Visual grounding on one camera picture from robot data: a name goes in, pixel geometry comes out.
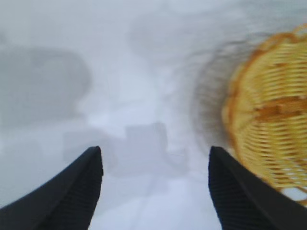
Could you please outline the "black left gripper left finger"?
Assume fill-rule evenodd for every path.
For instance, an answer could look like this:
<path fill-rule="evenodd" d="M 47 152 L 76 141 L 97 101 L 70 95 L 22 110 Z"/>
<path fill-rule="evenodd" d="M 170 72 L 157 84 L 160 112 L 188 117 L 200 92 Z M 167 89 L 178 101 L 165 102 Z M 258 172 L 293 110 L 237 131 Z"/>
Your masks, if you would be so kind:
<path fill-rule="evenodd" d="M 102 153 L 88 148 L 48 182 L 1 208 L 2 230 L 87 230 L 101 194 Z"/>

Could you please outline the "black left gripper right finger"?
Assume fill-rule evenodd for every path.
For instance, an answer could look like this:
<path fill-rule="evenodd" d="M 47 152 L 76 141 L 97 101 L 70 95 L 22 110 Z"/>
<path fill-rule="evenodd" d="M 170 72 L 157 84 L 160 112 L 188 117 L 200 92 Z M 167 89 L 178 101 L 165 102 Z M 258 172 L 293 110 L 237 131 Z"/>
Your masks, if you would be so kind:
<path fill-rule="evenodd" d="M 224 230 L 305 230 L 307 210 L 271 188 L 221 147 L 209 154 L 208 187 Z"/>

